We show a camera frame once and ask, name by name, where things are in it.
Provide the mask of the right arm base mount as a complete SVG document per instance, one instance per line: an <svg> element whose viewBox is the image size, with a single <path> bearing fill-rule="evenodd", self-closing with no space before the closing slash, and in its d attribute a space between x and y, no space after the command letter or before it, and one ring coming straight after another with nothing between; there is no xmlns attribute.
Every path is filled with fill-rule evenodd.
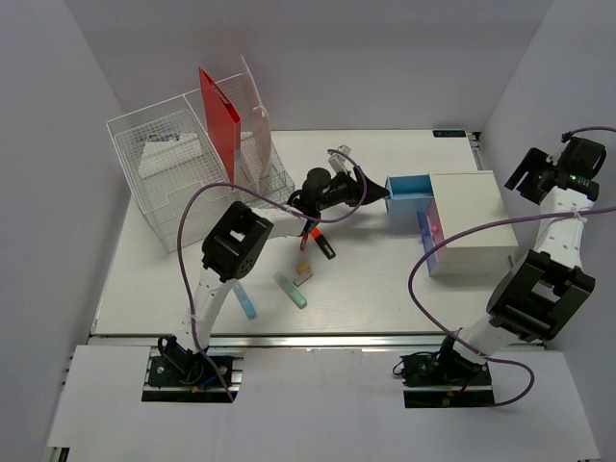
<svg viewBox="0 0 616 462"><path fill-rule="evenodd" d="M403 382L408 409L479 408L495 402L492 378L486 364L464 359L446 337L437 351L406 354L392 368Z"/></svg>

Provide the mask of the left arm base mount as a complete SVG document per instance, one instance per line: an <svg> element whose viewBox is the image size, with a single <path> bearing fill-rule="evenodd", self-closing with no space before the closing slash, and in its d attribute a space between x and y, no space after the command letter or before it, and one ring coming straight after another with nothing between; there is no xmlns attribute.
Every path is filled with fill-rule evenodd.
<svg viewBox="0 0 616 462"><path fill-rule="evenodd" d="M160 337L148 359L142 402L225 403L237 396L238 358L211 356L182 347L175 336Z"/></svg>

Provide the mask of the grey eraser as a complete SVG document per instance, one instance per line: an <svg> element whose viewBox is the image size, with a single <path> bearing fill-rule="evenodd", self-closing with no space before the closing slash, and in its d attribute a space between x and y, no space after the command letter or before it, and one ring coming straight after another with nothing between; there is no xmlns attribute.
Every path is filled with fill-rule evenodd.
<svg viewBox="0 0 616 462"><path fill-rule="evenodd" d="M303 272L300 272L295 279L293 280L293 283L296 287L300 287L301 285L305 284L308 280L310 280L313 277L314 273L310 270L310 269L306 269Z"/></svg>

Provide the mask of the pink drawer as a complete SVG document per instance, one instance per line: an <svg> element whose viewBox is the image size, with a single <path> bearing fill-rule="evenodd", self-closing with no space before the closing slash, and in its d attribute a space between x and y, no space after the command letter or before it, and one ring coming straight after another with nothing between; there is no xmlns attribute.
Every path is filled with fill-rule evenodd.
<svg viewBox="0 0 616 462"><path fill-rule="evenodd" d="M424 212L418 212L418 222L425 251L430 250L445 239L435 199L430 202ZM426 264L430 275L437 273L437 269L441 266L440 262L445 259L446 251L447 248L443 246L427 258Z"/></svg>

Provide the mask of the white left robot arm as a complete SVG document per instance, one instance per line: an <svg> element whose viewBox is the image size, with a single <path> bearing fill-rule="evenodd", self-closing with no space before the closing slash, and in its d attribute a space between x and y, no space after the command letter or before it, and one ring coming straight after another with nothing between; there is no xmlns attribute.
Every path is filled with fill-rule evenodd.
<svg viewBox="0 0 616 462"><path fill-rule="evenodd" d="M284 205L253 209L233 202L202 243L199 281L195 290L187 290L189 309L182 329L159 339L158 350L173 376L184 384L201 377L210 363L204 353L220 309L233 286L254 268L268 240L304 238L322 222L322 211L339 204L357 209L388 196L360 167L334 175L316 167Z"/></svg>

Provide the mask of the red pen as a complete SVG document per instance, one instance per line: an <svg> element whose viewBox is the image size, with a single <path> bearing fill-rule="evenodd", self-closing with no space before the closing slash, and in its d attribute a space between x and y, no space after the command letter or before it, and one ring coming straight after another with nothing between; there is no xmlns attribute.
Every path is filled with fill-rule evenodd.
<svg viewBox="0 0 616 462"><path fill-rule="evenodd" d="M300 251L303 252L305 250L305 246L306 246L306 244L307 244L307 242L309 240L309 237L310 237L310 234L308 234L308 233L302 235L301 241L300 241L300 246L299 246Z"/></svg>

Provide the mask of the red plastic folder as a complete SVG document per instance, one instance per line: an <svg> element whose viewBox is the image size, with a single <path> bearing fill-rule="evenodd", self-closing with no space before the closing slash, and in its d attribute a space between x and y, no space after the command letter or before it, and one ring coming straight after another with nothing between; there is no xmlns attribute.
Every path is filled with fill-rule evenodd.
<svg viewBox="0 0 616 462"><path fill-rule="evenodd" d="M235 106L219 85L202 68L198 69L208 136L225 168L228 179L239 179L241 118Z"/></svg>

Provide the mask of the aluminium table rail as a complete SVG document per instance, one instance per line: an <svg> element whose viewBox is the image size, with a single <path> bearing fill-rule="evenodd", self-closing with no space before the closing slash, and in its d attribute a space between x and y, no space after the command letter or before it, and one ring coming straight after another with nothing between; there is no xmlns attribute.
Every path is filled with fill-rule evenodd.
<svg viewBox="0 0 616 462"><path fill-rule="evenodd" d="M297 336L213 336L211 347L438 347L444 334L412 335L297 335ZM89 346L154 347L158 337L93 335Z"/></svg>

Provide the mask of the green highlighter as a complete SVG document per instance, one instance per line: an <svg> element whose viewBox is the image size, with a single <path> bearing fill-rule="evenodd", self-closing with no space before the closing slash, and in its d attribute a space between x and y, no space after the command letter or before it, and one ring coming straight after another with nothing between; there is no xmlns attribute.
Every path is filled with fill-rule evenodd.
<svg viewBox="0 0 616 462"><path fill-rule="evenodd" d="M304 309L307 306L305 296L284 274L278 271L273 275L273 279L298 309Z"/></svg>

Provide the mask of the blue highlighter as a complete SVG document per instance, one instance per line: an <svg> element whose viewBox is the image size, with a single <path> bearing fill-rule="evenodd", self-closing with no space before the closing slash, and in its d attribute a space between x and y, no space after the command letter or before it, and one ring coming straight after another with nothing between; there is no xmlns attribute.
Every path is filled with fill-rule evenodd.
<svg viewBox="0 0 616 462"><path fill-rule="evenodd" d="M250 321L256 319L257 318L256 309L250 297L248 296L247 292L245 291L244 286L240 282L237 282L235 286L233 287L233 292L237 300L239 301L240 306L242 307L246 317Z"/></svg>

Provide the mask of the orange black highlighter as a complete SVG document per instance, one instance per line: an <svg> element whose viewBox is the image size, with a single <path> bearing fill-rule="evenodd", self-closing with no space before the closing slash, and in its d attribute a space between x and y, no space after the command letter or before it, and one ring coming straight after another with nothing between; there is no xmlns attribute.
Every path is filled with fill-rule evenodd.
<svg viewBox="0 0 616 462"><path fill-rule="evenodd" d="M315 227L311 231L310 236L328 260L332 260L336 257L336 252L318 227Z"/></svg>

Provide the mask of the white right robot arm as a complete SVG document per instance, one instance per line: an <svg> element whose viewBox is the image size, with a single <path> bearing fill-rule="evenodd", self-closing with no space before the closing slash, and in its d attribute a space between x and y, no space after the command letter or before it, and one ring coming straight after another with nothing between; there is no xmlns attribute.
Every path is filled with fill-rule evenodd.
<svg viewBox="0 0 616 462"><path fill-rule="evenodd" d="M505 186L540 208L534 247L494 290L486 315L461 329L452 349L436 357L434 370L442 381L459 382L469 362L482 365L516 341L553 339L592 294L595 280L583 271L580 258L583 212L598 198L594 178L605 158L604 145L577 137L568 140L557 160L529 149Z"/></svg>

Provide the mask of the clear document sleeve with papers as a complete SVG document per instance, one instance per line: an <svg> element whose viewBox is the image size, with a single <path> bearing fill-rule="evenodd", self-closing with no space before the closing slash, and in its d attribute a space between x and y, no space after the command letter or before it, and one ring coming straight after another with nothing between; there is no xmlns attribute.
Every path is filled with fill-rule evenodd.
<svg viewBox="0 0 616 462"><path fill-rule="evenodd" d="M240 56L244 76L244 88L247 96L247 106L251 115L252 135L256 144L257 155L261 161L258 191L266 194L270 189L271 170L271 130L270 116L261 95L257 89L252 72L243 55Z"/></svg>

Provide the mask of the small blue label plate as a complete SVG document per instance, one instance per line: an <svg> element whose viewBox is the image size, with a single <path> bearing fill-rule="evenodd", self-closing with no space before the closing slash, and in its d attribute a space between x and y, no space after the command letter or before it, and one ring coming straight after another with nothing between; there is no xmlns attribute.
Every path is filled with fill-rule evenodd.
<svg viewBox="0 0 616 462"><path fill-rule="evenodd" d="M464 130L455 129L434 129L432 135L435 138L466 138L467 134Z"/></svg>

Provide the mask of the blue drawer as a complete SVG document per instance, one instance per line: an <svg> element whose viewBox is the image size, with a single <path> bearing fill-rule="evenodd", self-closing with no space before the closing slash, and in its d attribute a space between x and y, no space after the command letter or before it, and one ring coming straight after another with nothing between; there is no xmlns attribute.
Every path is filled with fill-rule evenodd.
<svg viewBox="0 0 616 462"><path fill-rule="evenodd" d="M425 213L434 197L428 174L388 176L385 187L389 192L386 210L391 215Z"/></svg>

